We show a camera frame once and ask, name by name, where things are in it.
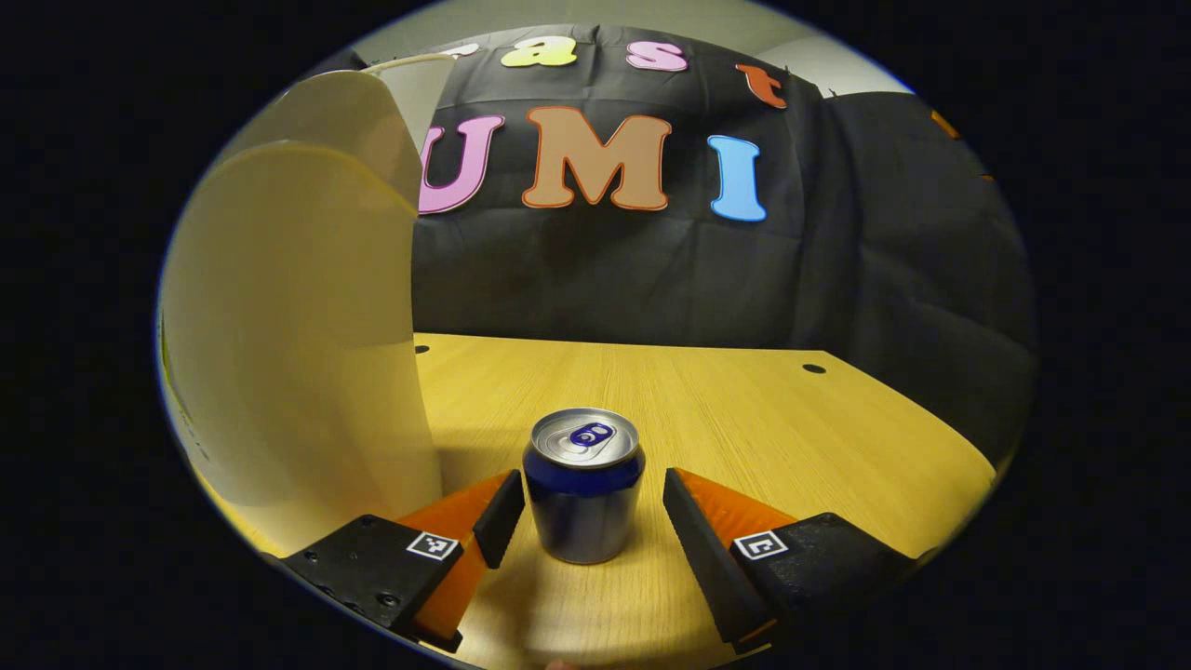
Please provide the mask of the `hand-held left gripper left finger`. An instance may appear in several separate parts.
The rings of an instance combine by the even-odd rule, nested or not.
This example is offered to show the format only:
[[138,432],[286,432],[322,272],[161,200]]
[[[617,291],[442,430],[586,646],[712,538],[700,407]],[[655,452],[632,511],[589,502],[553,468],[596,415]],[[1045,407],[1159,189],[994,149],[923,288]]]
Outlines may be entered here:
[[501,566],[524,506],[510,468],[398,520],[355,518],[279,568],[392,635],[455,652],[464,610]]

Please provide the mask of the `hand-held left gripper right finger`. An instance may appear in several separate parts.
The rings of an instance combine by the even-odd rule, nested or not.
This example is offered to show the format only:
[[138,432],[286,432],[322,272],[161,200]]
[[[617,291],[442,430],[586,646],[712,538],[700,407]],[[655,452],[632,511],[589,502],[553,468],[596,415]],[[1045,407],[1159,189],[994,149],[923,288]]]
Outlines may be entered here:
[[746,653],[833,635],[918,568],[834,513],[796,520],[682,468],[662,503],[722,641]]

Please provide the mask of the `blue and silver pop can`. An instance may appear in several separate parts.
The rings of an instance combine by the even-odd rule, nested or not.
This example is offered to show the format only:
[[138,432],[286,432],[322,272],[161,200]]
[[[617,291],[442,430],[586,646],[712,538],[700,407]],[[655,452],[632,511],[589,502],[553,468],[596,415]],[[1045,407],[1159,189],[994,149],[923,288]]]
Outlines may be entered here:
[[522,459],[541,547],[576,565],[621,555],[646,463],[636,425],[616,411],[566,408],[541,417]]

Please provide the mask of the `white desktop garbage bin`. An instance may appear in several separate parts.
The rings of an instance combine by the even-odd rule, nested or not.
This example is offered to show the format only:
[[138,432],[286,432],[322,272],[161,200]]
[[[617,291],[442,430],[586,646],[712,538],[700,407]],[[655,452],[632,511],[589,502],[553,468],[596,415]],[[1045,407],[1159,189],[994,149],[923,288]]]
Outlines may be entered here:
[[167,415],[258,552],[442,495],[411,259],[420,148],[454,65],[420,55],[289,86],[183,205],[157,302]]

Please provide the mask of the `wooden desktop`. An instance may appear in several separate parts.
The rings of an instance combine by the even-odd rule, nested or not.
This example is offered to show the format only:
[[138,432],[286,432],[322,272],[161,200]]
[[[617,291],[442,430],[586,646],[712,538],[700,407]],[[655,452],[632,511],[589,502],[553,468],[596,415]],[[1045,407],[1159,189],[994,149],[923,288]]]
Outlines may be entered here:
[[838,514],[912,558],[956,534],[994,484],[994,467],[958,430],[821,351],[414,342],[445,491],[518,467],[531,425],[568,407],[629,417],[648,459],[634,537],[613,561],[554,561],[523,518],[464,610],[451,666],[705,670],[732,659],[661,502],[668,467],[791,516]]

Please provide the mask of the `black backdrop cloth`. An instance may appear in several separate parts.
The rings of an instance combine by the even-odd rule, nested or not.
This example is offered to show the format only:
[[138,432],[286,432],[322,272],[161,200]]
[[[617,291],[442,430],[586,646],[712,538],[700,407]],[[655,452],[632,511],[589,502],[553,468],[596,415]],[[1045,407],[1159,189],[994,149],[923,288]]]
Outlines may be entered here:
[[[685,35],[554,24],[434,40],[455,67],[422,161],[414,328],[642,346],[823,349],[956,428],[994,468],[1024,436],[1039,346],[1024,242],[980,164],[908,92],[823,94]],[[667,123],[661,209],[615,173],[529,208],[540,107],[607,143]]]

